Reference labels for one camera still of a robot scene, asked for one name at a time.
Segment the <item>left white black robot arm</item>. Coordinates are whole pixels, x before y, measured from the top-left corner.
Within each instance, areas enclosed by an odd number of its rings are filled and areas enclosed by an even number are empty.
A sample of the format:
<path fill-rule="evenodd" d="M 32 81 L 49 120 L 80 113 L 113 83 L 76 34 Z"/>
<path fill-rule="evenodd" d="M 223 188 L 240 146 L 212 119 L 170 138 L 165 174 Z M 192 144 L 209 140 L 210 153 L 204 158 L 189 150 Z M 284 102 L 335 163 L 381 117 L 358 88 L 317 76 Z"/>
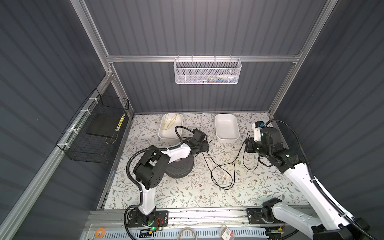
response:
<path fill-rule="evenodd" d="M 175 133 L 179 144 L 168 148 L 150 146 L 136 152 L 128 161 L 126 173 L 128 178 L 139 188 L 140 202 L 132 206 L 135 211 L 132 217 L 136 223 L 127 226 L 150 226 L 156 219 L 155 195 L 156 187 L 164 175 L 181 179 L 189 175 L 195 165 L 195 156 L 209 150 L 207 134 L 198 129 L 176 126 Z"/>

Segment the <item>black cable spool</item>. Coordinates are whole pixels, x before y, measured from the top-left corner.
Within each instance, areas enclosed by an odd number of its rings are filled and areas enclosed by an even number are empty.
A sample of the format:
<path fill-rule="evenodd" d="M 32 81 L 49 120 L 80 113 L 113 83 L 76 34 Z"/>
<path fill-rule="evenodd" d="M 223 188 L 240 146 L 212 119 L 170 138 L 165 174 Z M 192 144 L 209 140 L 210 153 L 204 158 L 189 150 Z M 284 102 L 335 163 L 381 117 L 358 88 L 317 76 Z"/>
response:
<path fill-rule="evenodd" d="M 174 179 L 186 177 L 194 168 L 194 157 L 188 157 L 170 163 L 165 173 Z"/>

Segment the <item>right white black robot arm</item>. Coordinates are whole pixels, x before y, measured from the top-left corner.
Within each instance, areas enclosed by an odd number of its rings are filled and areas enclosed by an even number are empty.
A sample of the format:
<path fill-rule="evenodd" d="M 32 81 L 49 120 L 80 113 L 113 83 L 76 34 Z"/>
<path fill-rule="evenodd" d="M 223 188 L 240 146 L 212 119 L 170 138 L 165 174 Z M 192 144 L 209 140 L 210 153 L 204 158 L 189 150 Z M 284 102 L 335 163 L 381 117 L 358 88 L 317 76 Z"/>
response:
<path fill-rule="evenodd" d="M 363 218 L 355 218 L 327 191 L 315 177 L 303 147 L 299 152 L 284 146 L 281 132 L 262 121 L 253 124 L 254 135 L 245 140 L 245 151 L 266 158 L 302 193 L 317 217 L 308 216 L 272 198 L 263 203 L 260 212 L 248 209 L 249 222 L 263 221 L 266 224 L 286 223 L 296 232 L 312 240 L 362 240 L 374 237 L 370 226 Z"/>

